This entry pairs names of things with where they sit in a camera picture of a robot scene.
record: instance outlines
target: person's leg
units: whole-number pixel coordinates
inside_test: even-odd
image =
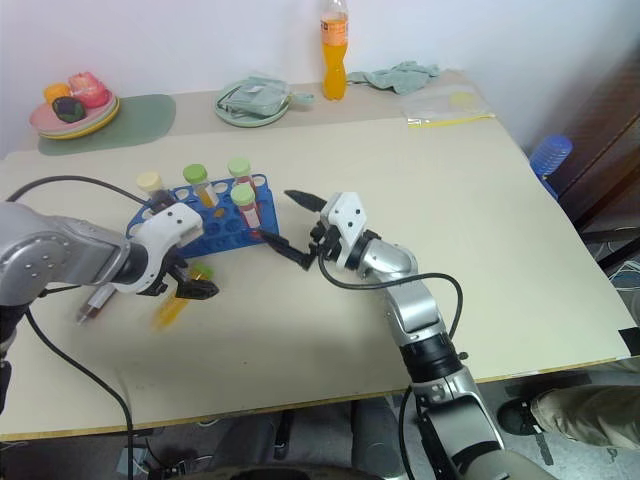
[[[640,386],[598,386],[551,390],[531,402],[545,431],[598,446],[640,450]]]

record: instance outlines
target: robotic arm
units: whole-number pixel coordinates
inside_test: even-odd
[[[5,360],[16,325],[50,282],[101,285],[121,292],[157,296],[167,289],[169,273],[176,295],[206,299],[218,288],[188,279],[177,246],[202,234],[202,218],[175,203],[144,222],[132,240],[74,218],[44,216],[25,205],[0,203],[0,412],[11,372]]]
[[[492,415],[456,353],[433,296],[419,281],[451,277],[418,275],[417,261],[409,250],[365,230],[366,215],[357,194],[339,193],[325,202],[304,192],[285,193],[301,206],[320,212],[320,221],[311,231],[309,253],[296,250],[282,237],[262,232],[278,253],[305,270],[318,257],[321,272],[336,286],[384,289],[391,334],[412,379],[422,444],[436,478],[552,479],[533,462],[504,450]],[[354,270],[369,283],[340,282],[328,273],[325,261]],[[455,280],[450,281],[459,289]]]

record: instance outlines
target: test tube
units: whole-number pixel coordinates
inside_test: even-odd
[[[96,318],[115,292],[116,287],[114,287],[112,283],[105,283],[97,287],[89,298],[87,298],[87,301],[78,309],[76,313],[76,321],[78,324]]]
[[[256,194],[248,183],[241,183],[231,189],[231,201],[238,207],[249,228],[260,227]]]
[[[232,158],[229,160],[229,163],[227,163],[227,168],[229,169],[229,173],[235,178],[233,182],[234,185],[248,183],[257,194],[256,184],[253,183],[253,177],[251,176],[251,164],[248,159],[244,157]]]
[[[176,203],[169,190],[162,183],[158,172],[144,172],[138,175],[136,183],[140,190],[147,192],[151,199],[149,208],[153,213],[158,213]]]
[[[189,277],[194,280],[211,280],[213,278],[213,269],[202,263],[196,263],[191,267]],[[187,298],[177,298],[174,290],[171,296],[156,310],[151,324],[153,329],[162,330],[171,325],[188,303],[189,299]]]
[[[199,163],[189,165],[182,170],[182,175],[193,186],[193,191],[205,207],[213,208],[219,203],[218,195],[213,191],[207,170],[203,165]]]

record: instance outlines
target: blue test tube rack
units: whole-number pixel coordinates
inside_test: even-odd
[[[204,234],[180,248],[180,253],[184,258],[201,257],[211,253],[264,243],[260,235],[247,226],[242,214],[231,201],[233,181],[233,178],[225,178],[211,182],[220,200],[214,208],[205,207],[194,193],[191,185],[169,190],[176,200],[193,208],[202,217]],[[278,220],[267,177],[256,174],[253,175],[253,181],[256,184],[256,203],[260,211],[260,228],[278,234]],[[148,206],[138,210],[138,213],[127,225],[127,238],[135,237],[139,226],[151,216],[152,212]]]

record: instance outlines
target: green mat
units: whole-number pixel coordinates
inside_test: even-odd
[[[121,98],[120,111],[105,127],[72,140],[40,137],[38,150],[43,155],[69,155],[149,143],[166,135],[175,116],[176,102],[168,95]]]

